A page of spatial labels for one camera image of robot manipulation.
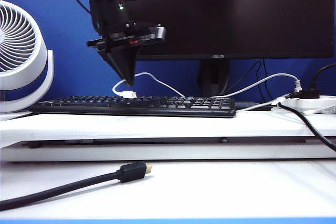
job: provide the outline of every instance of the blue partition wall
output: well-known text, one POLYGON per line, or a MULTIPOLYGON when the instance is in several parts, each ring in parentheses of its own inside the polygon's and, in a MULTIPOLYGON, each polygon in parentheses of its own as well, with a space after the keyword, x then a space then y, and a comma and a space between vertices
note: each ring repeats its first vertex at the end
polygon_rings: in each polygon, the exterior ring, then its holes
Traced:
MULTIPOLYGON (((48 49, 54 51, 55 77, 44 97, 51 99, 72 94, 113 95, 111 88, 120 80, 112 68, 105 63, 95 49, 86 46, 88 40, 99 38, 94 31, 90 15, 75 0, 5 0, 30 13, 40 26, 48 49)), ((89 6, 88 0, 81 0, 89 6)), ((232 60, 230 82, 234 83, 256 60, 232 60)), ((286 72, 295 74, 303 87, 307 87, 313 74, 322 66, 335 62, 328 59, 267 59, 268 74, 286 72)), ((148 71, 158 79, 172 85, 185 95, 199 95, 197 85, 198 61, 139 61, 136 72, 148 71)), ((336 69, 323 73, 318 87, 323 94, 336 95, 336 69)), ((264 77, 263 69, 259 73, 264 77)), ((237 88, 245 87, 256 80, 252 71, 237 88)), ((7 97, 17 97, 33 90, 41 80, 28 88, 12 91, 7 97)), ((271 94, 276 97, 293 90, 293 81, 287 77, 276 77, 268 81, 271 94)), ((135 86, 122 85, 120 90, 134 90, 138 95, 175 95, 174 92, 154 82, 150 77, 138 77, 135 86)), ((264 86, 262 90, 267 97, 264 86)), ((258 88, 236 96, 237 100, 261 102, 258 88)))

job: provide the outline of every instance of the white usb cable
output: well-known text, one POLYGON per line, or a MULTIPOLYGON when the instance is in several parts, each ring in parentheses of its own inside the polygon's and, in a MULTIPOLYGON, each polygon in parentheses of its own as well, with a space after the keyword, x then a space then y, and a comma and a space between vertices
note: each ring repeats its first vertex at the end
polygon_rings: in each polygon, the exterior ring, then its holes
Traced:
POLYGON ((264 82, 264 81, 267 81, 273 77, 276 77, 276 76, 287 76, 287 77, 292 77, 293 79, 295 79, 295 88, 294 88, 294 92, 299 92, 300 90, 302 90, 302 87, 301 87, 301 83, 300 83, 300 80, 296 77, 296 76, 293 76, 292 74, 288 74, 288 73, 276 73, 276 74, 272 74, 271 76, 268 76, 266 78, 263 78, 262 80, 254 83, 254 84, 251 84, 250 86, 247 86, 241 90, 238 90, 234 93, 231 93, 231 94, 226 94, 226 95, 217 95, 213 98, 225 98, 225 97, 232 97, 233 95, 236 95, 236 94, 239 94, 239 93, 242 93, 250 88, 253 88, 255 87, 256 85, 259 85, 260 83, 264 82))
MULTIPOLYGON (((135 77, 138 77, 138 76, 142 76, 142 75, 144 75, 144 74, 145 74, 145 75, 148 75, 148 76, 150 76, 150 77, 152 77, 156 82, 158 82, 158 83, 160 83, 160 84, 162 84, 162 85, 164 85, 164 86, 170 88, 171 90, 173 90, 174 92, 176 92, 179 96, 181 96, 181 97, 184 97, 184 96, 185 96, 185 95, 181 94, 180 92, 178 92, 178 91, 177 91, 176 89, 174 89, 173 87, 169 86, 168 84, 166 84, 166 83, 164 83, 164 82, 158 80, 158 79, 157 79, 154 75, 152 75, 151 73, 148 73, 148 72, 142 72, 142 73, 137 73, 137 74, 135 74, 134 76, 135 76, 135 77)), ((136 98, 136 97, 137 97, 137 95, 136 95, 137 93, 135 93, 134 91, 122 91, 122 92, 118 92, 118 91, 116 90, 116 88, 117 88, 120 84, 122 84, 123 82, 125 82, 125 79, 123 79, 123 80, 117 82, 117 83, 113 86, 113 88, 112 88, 113 93, 115 93, 116 95, 118 95, 118 96, 120 96, 120 97, 124 97, 124 98, 136 98)))

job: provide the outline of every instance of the power strip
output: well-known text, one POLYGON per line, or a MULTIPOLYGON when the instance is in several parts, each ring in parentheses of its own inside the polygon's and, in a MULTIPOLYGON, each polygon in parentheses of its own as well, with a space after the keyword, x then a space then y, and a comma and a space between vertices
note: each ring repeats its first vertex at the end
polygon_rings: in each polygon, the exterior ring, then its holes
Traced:
POLYGON ((318 99, 290 98, 285 99, 281 104, 304 112, 305 114, 336 113, 336 97, 331 95, 321 95, 318 99))

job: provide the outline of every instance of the white table surface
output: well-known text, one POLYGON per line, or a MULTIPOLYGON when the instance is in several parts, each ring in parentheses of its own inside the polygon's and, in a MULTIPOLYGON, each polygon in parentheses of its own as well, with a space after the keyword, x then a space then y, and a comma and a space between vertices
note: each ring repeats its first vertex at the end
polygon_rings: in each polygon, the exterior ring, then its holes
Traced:
MULTIPOLYGON (((307 117, 324 135, 336 136, 336 115, 307 117)), ((0 122, 0 146, 19 141, 142 137, 313 136, 293 113, 238 112, 235 118, 177 118, 40 114, 0 122)))
MULTIPOLYGON (((1 199, 114 172, 124 163, 2 163, 1 199)), ((0 212, 5 218, 335 217, 336 160, 155 162, 116 181, 0 212)))

